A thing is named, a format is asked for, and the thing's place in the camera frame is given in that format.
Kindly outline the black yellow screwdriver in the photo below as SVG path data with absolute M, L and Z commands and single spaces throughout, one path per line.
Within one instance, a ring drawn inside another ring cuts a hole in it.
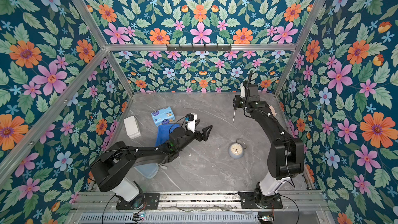
M 234 100 L 233 100 L 233 110 L 234 110 L 234 112 L 233 112 L 233 120 L 232 120 L 232 122 L 235 121 L 236 110 L 237 110 L 237 108 L 239 108 L 239 106 L 240 106 L 240 96 L 236 95 Z

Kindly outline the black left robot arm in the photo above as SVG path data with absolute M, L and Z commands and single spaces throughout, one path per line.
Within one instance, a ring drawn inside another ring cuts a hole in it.
M 233 120 L 232 93 L 139 94 L 132 111 L 143 117 L 150 110 L 170 105 L 181 118 L 196 113 L 198 129 L 212 126 L 207 141 L 193 140 L 175 155 L 166 158 L 166 148 L 155 145 L 155 129 L 145 132 L 132 151 L 127 151 L 126 134 L 121 134 L 122 151 L 114 143 L 90 167 L 101 191 L 107 192 L 123 179 L 129 179 L 149 191 L 251 191 L 257 183 L 255 156 L 230 157 L 228 146 L 236 139 L 247 141 L 251 127 L 246 117 Z

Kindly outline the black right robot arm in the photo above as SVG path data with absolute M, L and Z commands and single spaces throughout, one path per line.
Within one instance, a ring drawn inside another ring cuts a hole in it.
M 268 172 L 254 191 L 256 205 L 266 208 L 280 199 L 278 190 L 284 183 L 304 172 L 304 143 L 282 127 L 271 106 L 260 99 L 257 85 L 249 81 L 243 83 L 233 106 L 235 109 L 241 108 L 244 116 L 254 119 L 271 144 L 267 156 Z

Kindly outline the blue plastic bin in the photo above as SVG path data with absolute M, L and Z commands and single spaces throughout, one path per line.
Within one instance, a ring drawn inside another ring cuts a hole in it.
M 180 127 L 180 125 L 178 124 L 159 125 L 155 147 L 164 144 L 169 139 L 169 135 L 172 133 L 172 131 L 174 131 L 178 127 Z

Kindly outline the blue tissue box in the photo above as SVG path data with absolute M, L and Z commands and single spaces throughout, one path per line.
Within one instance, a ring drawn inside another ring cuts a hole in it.
M 176 119 L 170 106 L 152 112 L 151 117 L 157 127 L 173 122 Z

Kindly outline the light blue container lid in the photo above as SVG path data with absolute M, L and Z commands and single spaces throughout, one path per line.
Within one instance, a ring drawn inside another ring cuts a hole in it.
M 159 165 L 156 163 L 143 164 L 140 166 L 135 166 L 134 169 L 141 173 L 143 177 L 152 179 L 157 175 L 159 171 Z

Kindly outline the white rectangular box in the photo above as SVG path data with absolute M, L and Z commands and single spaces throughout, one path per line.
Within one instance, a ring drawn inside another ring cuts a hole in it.
M 127 117 L 123 120 L 126 134 L 130 139 L 135 139 L 141 136 L 140 128 L 138 126 L 137 119 L 135 116 Z

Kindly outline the black hook rail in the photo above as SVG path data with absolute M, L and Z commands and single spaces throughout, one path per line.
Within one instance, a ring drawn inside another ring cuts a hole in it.
M 218 51 L 232 51 L 232 45 L 220 45 L 220 44 L 203 44 L 203 45 L 166 45 L 167 51 L 208 51 L 208 52 L 218 52 Z

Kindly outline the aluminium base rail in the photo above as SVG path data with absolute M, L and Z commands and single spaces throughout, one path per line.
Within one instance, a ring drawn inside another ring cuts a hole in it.
M 333 224 L 318 190 L 280 191 L 259 207 L 250 192 L 148 193 L 137 209 L 111 193 L 85 192 L 72 205 L 68 224 Z

